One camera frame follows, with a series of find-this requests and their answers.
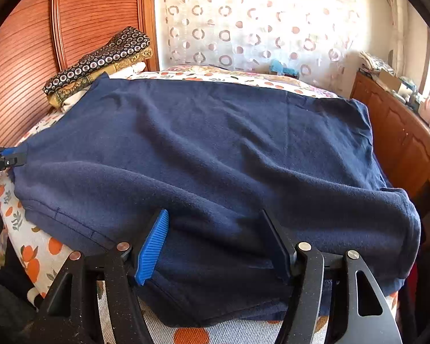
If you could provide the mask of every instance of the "clamp jaw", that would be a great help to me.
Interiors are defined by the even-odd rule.
[[[358,252],[320,252],[307,242],[292,242],[286,229],[265,210],[260,217],[274,269],[285,283],[294,286],[275,344],[312,343],[324,279],[333,284],[326,344],[401,344],[382,291]],[[103,343],[96,281],[105,280],[117,344],[154,344],[133,292],[140,283],[136,255],[145,244],[147,231],[132,245],[118,243],[105,255],[85,257],[72,252],[40,307],[31,341]]]
[[[13,151],[14,148],[0,147],[0,171],[3,171],[9,167],[24,165],[26,163],[26,154],[14,154]]]

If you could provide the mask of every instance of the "seam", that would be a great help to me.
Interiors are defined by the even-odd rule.
[[[80,234],[81,236],[83,236],[83,237],[85,237],[85,238],[88,238],[89,240],[91,240],[92,242],[94,242],[94,243],[96,243],[97,245],[101,246],[102,248],[105,248],[103,245],[101,245],[100,243],[98,243],[97,241],[95,241],[95,240],[93,240],[93,239],[92,239],[93,234],[94,234],[94,233],[97,233],[97,231],[95,231],[95,230],[91,229],[90,227],[88,227],[88,226],[86,226],[86,225],[82,224],[81,222],[79,222],[79,221],[78,221],[78,220],[76,220],[75,218],[73,218],[73,217],[71,217],[71,216],[69,216],[69,215],[66,215],[65,213],[61,212],[61,211],[60,211],[60,208],[58,208],[57,210],[53,210],[52,208],[50,208],[50,207],[49,207],[48,205],[46,205],[45,203],[42,203],[42,202],[40,202],[39,200],[35,200],[35,199],[23,199],[23,200],[24,200],[24,201],[26,201],[26,202],[36,202],[36,203],[39,203],[39,204],[41,204],[42,206],[44,206],[44,207],[48,208],[49,210],[51,210],[51,211],[53,211],[53,212],[54,212],[54,216],[53,216],[53,217],[48,216],[48,215],[46,215],[45,213],[42,213],[41,211],[38,211],[38,210],[36,210],[36,209],[32,209],[32,210],[33,210],[33,211],[35,211],[35,212],[40,213],[40,214],[41,214],[41,215],[43,215],[43,216],[50,217],[52,220],[56,221],[57,223],[59,223],[59,224],[61,224],[61,225],[64,225],[65,227],[67,227],[67,228],[69,228],[69,229],[73,230],[74,232],[76,232],[76,233]],[[80,233],[80,232],[79,232],[79,231],[77,231],[76,229],[73,229],[71,226],[69,226],[69,225],[67,225],[67,224],[65,224],[65,223],[63,223],[63,222],[61,222],[61,221],[59,221],[58,219],[56,219],[56,215],[57,215],[58,213],[60,213],[60,214],[61,214],[61,215],[63,215],[63,216],[67,216],[69,219],[73,220],[73,221],[74,221],[74,222],[76,222],[77,224],[80,224],[81,226],[86,227],[86,229],[89,229],[89,230],[91,231],[91,235],[90,235],[90,236],[86,236],[85,234]],[[100,234],[100,235],[102,235],[103,237],[107,238],[109,241],[111,241],[111,242],[115,243],[115,241],[111,240],[111,239],[110,239],[110,238],[108,238],[107,236],[105,236],[105,235],[103,235],[103,234]]]

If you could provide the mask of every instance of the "wooden headboard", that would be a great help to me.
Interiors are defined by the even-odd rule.
[[[50,106],[42,87],[126,26],[152,42],[159,68],[154,0],[21,0],[0,27],[0,146],[14,145]]]

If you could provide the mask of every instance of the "blue object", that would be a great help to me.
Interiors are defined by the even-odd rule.
[[[284,67],[277,59],[273,59],[271,61],[269,72],[277,72],[278,75],[289,74],[294,77],[299,77],[299,71],[296,71],[293,68]]]
[[[261,208],[322,252],[359,251],[384,294],[408,275],[419,216],[382,177],[372,143],[368,110],[353,99],[103,74],[16,148],[28,162],[14,168],[15,193],[26,218],[85,255],[166,208],[167,238],[138,287],[165,325],[279,320],[291,287],[259,236]]]
[[[167,210],[162,210],[138,254],[138,267],[135,272],[135,280],[138,284],[143,286],[145,281],[151,278],[168,230],[169,213]]]
[[[1,152],[1,154],[2,156],[14,154],[15,149],[16,149],[15,147],[7,147]]]

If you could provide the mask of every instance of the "box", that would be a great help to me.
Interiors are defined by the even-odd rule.
[[[396,91],[398,94],[407,93],[408,87],[402,83],[396,76],[389,74],[386,70],[382,69],[379,74],[381,80],[389,89]]]

